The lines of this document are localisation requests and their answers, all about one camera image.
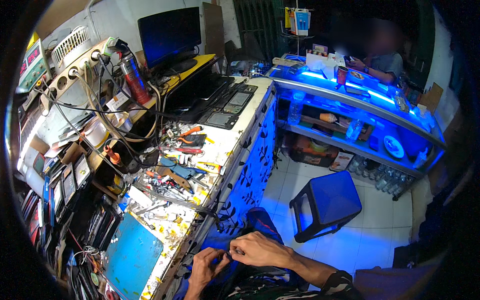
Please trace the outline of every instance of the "spray can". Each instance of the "spray can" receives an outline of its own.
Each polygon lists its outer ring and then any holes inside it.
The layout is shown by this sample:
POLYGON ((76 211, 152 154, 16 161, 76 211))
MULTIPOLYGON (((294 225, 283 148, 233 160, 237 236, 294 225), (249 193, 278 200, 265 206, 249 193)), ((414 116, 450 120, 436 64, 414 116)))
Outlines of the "spray can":
POLYGON ((148 93, 143 79, 140 77, 137 65, 133 59, 133 54, 128 54, 123 57, 119 63, 128 87, 132 92, 132 97, 140 104, 145 104, 150 101, 151 97, 148 93))
POLYGON ((196 167, 199 168, 200 170, 207 171, 214 174, 223 175, 225 173, 225 169, 221 165, 217 165, 217 164, 198 162, 196 163, 196 167))

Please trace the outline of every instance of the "white tile floor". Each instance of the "white tile floor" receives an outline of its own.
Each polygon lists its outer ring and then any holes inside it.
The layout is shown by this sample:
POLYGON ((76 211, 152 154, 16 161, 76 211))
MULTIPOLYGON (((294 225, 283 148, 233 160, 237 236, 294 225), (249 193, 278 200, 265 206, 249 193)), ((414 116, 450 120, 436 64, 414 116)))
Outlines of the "white tile floor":
POLYGON ((284 243, 298 253, 354 274, 358 269, 392 267, 394 249, 408 245, 412 229, 412 197, 397 202, 375 189, 373 181, 352 176, 362 212, 335 234, 306 243, 293 237, 295 219, 288 207, 303 186, 315 177, 333 173, 328 168, 297 163, 280 154, 282 161, 268 180, 260 206, 269 213, 284 243))

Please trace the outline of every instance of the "pliers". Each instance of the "pliers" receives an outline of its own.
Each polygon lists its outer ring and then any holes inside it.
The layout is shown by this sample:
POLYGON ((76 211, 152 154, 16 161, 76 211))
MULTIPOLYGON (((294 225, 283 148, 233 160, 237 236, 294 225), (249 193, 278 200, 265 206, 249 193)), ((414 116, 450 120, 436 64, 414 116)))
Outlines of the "pliers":
POLYGON ((181 141, 181 142, 184 142, 186 144, 191 144, 193 143, 193 141, 187 141, 184 139, 184 137, 194 133, 194 132, 199 132, 199 131, 202 131, 204 128, 202 126, 197 126, 197 127, 193 127, 192 129, 188 130, 187 132, 181 134, 178 138, 177 138, 177 141, 181 141))

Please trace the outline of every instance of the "person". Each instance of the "person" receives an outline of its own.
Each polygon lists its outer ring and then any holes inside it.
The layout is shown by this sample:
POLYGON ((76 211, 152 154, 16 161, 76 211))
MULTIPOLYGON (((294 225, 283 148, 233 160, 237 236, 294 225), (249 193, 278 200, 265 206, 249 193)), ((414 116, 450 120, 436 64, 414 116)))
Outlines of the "person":
POLYGON ((250 210, 247 221, 252 231, 229 251, 208 247, 193 257, 184 300, 363 299, 350 274, 285 246, 263 208, 250 210), (307 290, 308 283, 321 290, 307 290))
POLYGON ((396 85, 402 73, 403 60, 397 52, 402 43, 402 33, 398 26, 386 20, 376 20, 371 43, 368 43, 367 57, 361 61, 347 61, 349 68, 367 73, 386 85, 396 85))

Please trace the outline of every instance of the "hanging phone cable packaging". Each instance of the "hanging phone cable packaging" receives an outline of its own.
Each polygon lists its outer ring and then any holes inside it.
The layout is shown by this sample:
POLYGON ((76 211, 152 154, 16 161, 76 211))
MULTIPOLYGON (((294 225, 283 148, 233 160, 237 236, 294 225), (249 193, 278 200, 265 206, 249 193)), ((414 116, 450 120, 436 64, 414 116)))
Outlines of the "hanging phone cable packaging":
POLYGON ((298 36, 307 36, 310 28, 311 13, 307 9, 295 10, 296 34, 298 36))

